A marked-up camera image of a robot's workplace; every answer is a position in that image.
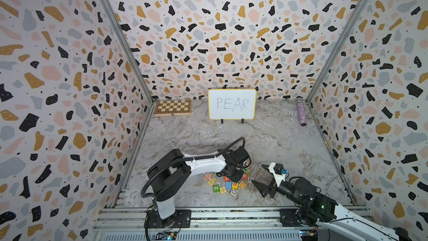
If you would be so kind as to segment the yellow E block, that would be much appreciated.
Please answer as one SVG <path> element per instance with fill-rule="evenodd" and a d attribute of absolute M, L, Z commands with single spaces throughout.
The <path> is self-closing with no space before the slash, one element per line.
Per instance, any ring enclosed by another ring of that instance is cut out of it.
<path fill-rule="evenodd" d="M 238 189 L 239 188 L 239 185 L 238 185 L 238 183 L 232 183 L 232 185 L 231 185 L 231 187 L 233 188 L 233 189 Z"/>

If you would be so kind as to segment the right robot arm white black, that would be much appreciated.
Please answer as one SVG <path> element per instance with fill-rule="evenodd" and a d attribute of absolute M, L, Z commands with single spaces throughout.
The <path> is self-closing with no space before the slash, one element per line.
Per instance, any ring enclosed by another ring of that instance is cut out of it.
<path fill-rule="evenodd" d="M 350 211 L 304 177 L 288 178 L 282 164 L 262 165 L 271 176 L 266 185 L 252 180 L 262 197 L 281 195 L 293 202 L 295 209 L 281 209 L 283 226 L 318 226 L 327 228 L 353 241 L 409 241 L 407 230 L 387 228 Z"/>

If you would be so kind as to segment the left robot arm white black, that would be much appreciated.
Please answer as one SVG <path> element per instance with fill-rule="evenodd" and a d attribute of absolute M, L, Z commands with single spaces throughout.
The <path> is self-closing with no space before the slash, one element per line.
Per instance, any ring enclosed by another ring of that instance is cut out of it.
<path fill-rule="evenodd" d="M 173 149 L 147 171 L 148 181 L 140 196 L 152 200 L 158 218 L 169 219 L 176 214 L 174 196 L 189 177 L 209 172 L 225 176 L 237 183 L 251 163 L 250 155 L 243 146 L 235 151 L 226 150 L 196 156 Z"/>

